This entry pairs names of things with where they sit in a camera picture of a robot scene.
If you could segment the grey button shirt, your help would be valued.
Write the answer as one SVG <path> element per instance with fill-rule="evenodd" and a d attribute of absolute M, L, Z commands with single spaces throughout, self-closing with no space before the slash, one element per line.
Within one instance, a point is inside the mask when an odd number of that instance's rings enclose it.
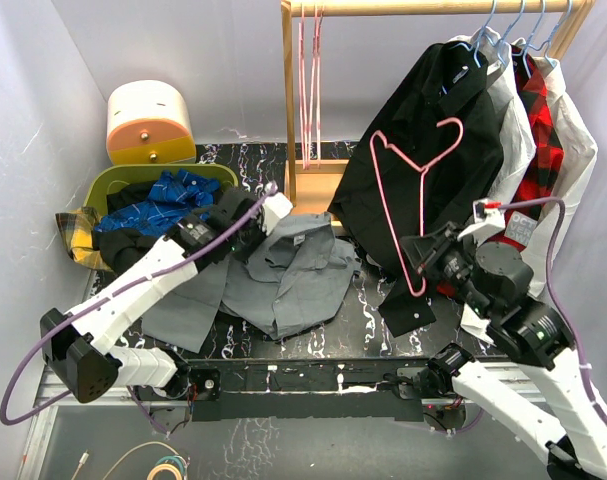
<path fill-rule="evenodd" d="M 332 319 L 359 270 L 329 214 L 289 215 L 247 261 L 228 257 L 169 292 L 143 315 L 142 331 L 199 352 L 226 313 L 273 340 L 291 337 Z"/>

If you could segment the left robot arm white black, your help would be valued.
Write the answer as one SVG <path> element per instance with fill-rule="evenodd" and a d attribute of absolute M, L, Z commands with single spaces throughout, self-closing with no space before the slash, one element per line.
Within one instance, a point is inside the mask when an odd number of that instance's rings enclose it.
<path fill-rule="evenodd" d="M 152 387 L 169 399 L 183 396 L 190 376 L 166 351 L 120 347 L 143 314 L 180 285 L 230 256 L 247 259 L 293 208 L 282 193 L 257 199 L 227 189 L 218 203 L 197 208 L 172 225 L 152 248 L 97 295 L 40 320 L 46 364 L 86 404 L 113 387 Z"/>

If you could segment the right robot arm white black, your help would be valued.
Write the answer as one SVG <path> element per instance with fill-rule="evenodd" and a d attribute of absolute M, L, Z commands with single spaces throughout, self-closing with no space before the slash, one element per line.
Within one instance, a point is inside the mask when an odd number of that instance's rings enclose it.
<path fill-rule="evenodd" d="M 400 244 L 412 268 L 450 284 L 473 313 L 488 319 L 487 335 L 544 397 L 547 410 L 494 377 L 451 343 L 414 378 L 424 395 L 469 399 L 524 442 L 552 479 L 607 479 L 607 422 L 597 393 L 581 376 L 578 342 L 562 315 L 528 293 L 532 269 L 502 242 L 479 247 L 460 239 L 453 223 Z"/>

